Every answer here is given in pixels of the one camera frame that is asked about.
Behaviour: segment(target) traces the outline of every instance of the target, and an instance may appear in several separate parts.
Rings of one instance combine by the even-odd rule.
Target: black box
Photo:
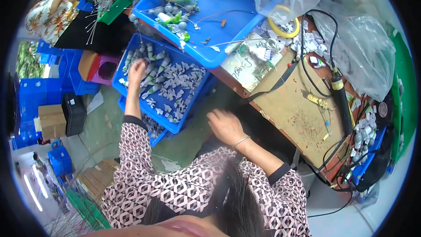
[[[66,136],[78,135],[82,132],[86,118],[86,108],[82,97],[74,93],[63,94],[61,102],[64,117],[66,118]]]

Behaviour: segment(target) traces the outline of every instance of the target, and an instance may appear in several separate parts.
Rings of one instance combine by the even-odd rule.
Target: floral shirt
[[[151,146],[145,124],[125,116],[121,131],[120,168],[114,184],[102,196],[102,211],[111,227],[124,228],[142,222],[151,198],[158,198],[174,215],[202,213],[224,171],[232,149],[220,147],[196,158],[192,164],[169,174],[152,168]],[[306,193],[301,177],[288,164],[271,176],[246,158],[238,166],[254,192],[264,219],[266,236],[311,236],[306,213]]]
[[[25,27],[29,34],[54,46],[79,10],[72,3],[63,1],[54,13],[50,13],[52,2],[53,0],[41,0],[36,3],[25,18]]]

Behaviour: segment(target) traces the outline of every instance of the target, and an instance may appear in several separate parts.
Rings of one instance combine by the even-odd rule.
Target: black skirt
[[[96,14],[80,10],[54,47],[91,50],[97,54],[120,55],[126,47],[123,42],[118,40],[118,34],[124,23],[121,22],[121,19],[116,19],[110,25],[97,22],[95,31],[91,33],[94,29],[91,27],[95,24],[96,18]]]

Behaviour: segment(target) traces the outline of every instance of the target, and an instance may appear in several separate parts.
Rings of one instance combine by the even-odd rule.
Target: green plant
[[[16,72],[19,79],[42,78],[44,75],[44,64],[39,64],[39,53],[36,53],[38,42],[21,41],[18,50],[18,61]]]

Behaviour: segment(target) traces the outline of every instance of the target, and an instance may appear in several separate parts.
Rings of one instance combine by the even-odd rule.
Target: silver bracelet
[[[244,137],[244,138],[242,138],[242,139],[240,139],[237,143],[235,143],[235,145],[233,145],[233,146],[232,146],[232,148],[233,148],[233,149],[235,149],[235,146],[236,146],[236,145],[238,145],[239,143],[243,142],[244,140],[246,140],[246,139],[248,139],[248,138],[250,138],[250,136],[249,136],[249,135],[248,135],[248,136],[246,136],[246,137]]]

